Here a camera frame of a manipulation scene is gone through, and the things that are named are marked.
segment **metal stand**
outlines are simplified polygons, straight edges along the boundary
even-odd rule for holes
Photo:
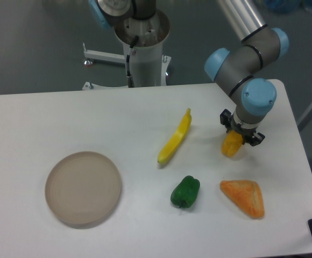
[[[299,119],[296,121],[298,131],[301,132],[311,120],[312,120],[312,102],[306,108],[303,114],[299,117]]]
[[[124,65],[126,63],[125,57],[123,55],[118,54],[111,54],[106,52],[99,52],[99,51],[93,51],[93,50],[87,50],[85,44],[83,43],[83,53],[84,57],[86,58],[83,62],[83,64],[86,67],[93,65],[93,60],[100,60],[105,62],[112,62],[112,63],[121,63]],[[167,55],[162,56],[162,69],[161,69],[161,85],[160,86],[166,86],[166,78],[169,76],[169,73],[167,72],[169,63],[171,61],[171,57]],[[105,89],[105,88],[127,88],[127,86],[123,87],[104,87],[92,84],[92,88],[89,86],[89,82],[86,82],[83,86],[83,90],[89,90],[89,89]]]

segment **toy green pepper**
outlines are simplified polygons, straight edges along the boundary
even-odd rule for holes
[[[171,202],[179,208],[191,207],[198,196],[199,187],[198,179],[186,176],[172,192]]]

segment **beige plate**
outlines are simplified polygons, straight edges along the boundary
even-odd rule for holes
[[[122,182],[109,158],[79,152],[61,160],[46,181],[49,208],[70,224],[87,224],[104,218],[118,201]]]

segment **toy banana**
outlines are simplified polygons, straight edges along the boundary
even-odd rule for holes
[[[157,161],[161,165],[166,165],[168,161],[172,158],[178,147],[181,145],[189,130],[191,121],[192,116],[190,115],[190,109],[187,109],[186,114],[183,116],[178,126],[178,129],[176,129],[173,136],[158,154]]]

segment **orange bread slice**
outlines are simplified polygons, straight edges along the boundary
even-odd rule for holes
[[[264,202],[257,182],[250,180],[222,181],[219,185],[241,210],[253,219],[264,216]]]

